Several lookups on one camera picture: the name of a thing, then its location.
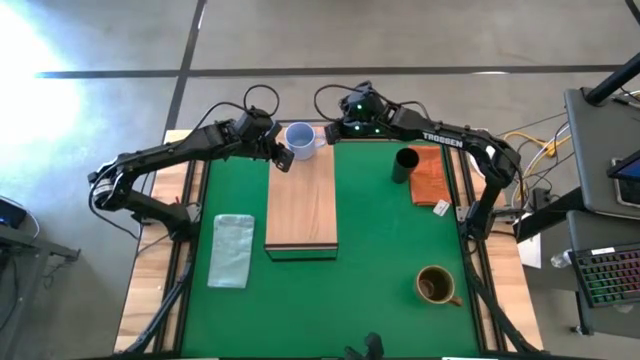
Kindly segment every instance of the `concrete floor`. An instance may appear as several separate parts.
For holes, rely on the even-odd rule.
[[[86,175],[118,153],[158,144],[175,78],[34,80],[34,72],[176,70],[196,0],[5,0],[0,2],[2,141],[0,194],[37,216],[42,235],[82,248],[82,258],[39,291],[20,345],[22,359],[106,355],[113,349],[135,244],[87,209]],[[620,64],[640,49],[640,28],[621,0],[338,1],[210,0],[194,69]],[[176,128],[211,104],[241,101],[257,82],[280,92],[282,119],[317,118],[316,88],[371,79],[396,100],[421,100],[431,116],[500,133],[563,111],[562,91],[605,73],[197,78],[187,82]],[[629,88],[640,88],[635,81]],[[339,93],[322,95],[332,109]],[[269,108],[268,93],[252,101]],[[213,118],[236,116],[221,109]],[[566,121],[528,130],[549,138]],[[562,148],[561,156],[571,152]],[[533,149],[524,152],[524,161]],[[554,193],[577,184],[567,161]],[[110,216],[135,230],[128,214]],[[640,342],[567,332],[573,295],[531,288],[545,348],[552,353],[631,359]]]

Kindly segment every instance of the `orange towel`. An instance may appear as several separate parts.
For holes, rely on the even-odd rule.
[[[420,157],[418,166],[409,177],[413,204],[433,206],[439,200],[451,203],[440,146],[409,146],[409,148],[415,150]]]

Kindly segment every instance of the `green cloth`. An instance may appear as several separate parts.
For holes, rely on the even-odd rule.
[[[335,145],[335,261],[271,262],[263,248],[269,165],[213,163],[182,355],[337,357],[345,346],[364,352],[369,332],[381,335],[389,357],[477,355],[454,211],[440,217],[416,207],[409,184],[391,181],[393,158],[405,146]],[[246,289],[207,287],[218,214],[256,219]],[[451,272],[463,307],[417,297],[415,276],[432,264]]]

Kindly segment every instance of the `keyboard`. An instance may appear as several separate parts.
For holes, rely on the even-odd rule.
[[[640,301],[640,243],[570,252],[589,307]]]

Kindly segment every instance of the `blue mug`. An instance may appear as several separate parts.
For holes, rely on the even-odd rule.
[[[303,122],[289,125],[284,132],[284,140],[287,148],[293,152],[295,160],[309,159],[316,153],[317,148],[326,144],[324,135],[316,135],[313,127]]]

